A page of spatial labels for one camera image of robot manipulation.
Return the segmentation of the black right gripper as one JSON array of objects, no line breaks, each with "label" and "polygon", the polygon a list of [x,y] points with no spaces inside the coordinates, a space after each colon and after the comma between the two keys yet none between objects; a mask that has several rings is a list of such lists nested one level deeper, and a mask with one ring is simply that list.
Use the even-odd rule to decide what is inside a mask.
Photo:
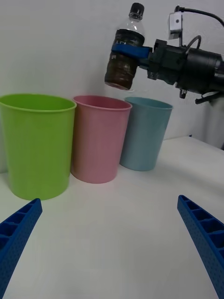
[{"label": "black right gripper", "polygon": [[157,39],[152,47],[137,47],[128,44],[115,44],[112,52],[126,57],[139,58],[138,67],[147,69],[147,77],[161,80],[169,85],[177,82],[186,61],[184,47],[168,45],[166,41]]}]

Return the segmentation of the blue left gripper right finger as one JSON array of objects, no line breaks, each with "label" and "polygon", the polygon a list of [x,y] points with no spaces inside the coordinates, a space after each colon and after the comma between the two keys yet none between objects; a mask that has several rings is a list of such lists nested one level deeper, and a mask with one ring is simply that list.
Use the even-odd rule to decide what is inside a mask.
[{"label": "blue left gripper right finger", "polygon": [[177,210],[217,296],[224,298],[224,224],[184,195],[178,197]]}]

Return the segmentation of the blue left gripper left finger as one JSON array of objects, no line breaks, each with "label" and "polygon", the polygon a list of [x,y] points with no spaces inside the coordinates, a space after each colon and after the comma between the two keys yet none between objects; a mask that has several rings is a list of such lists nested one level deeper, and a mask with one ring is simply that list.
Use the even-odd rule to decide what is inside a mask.
[{"label": "blue left gripper left finger", "polygon": [[41,201],[34,199],[0,224],[0,298],[41,214]]}]

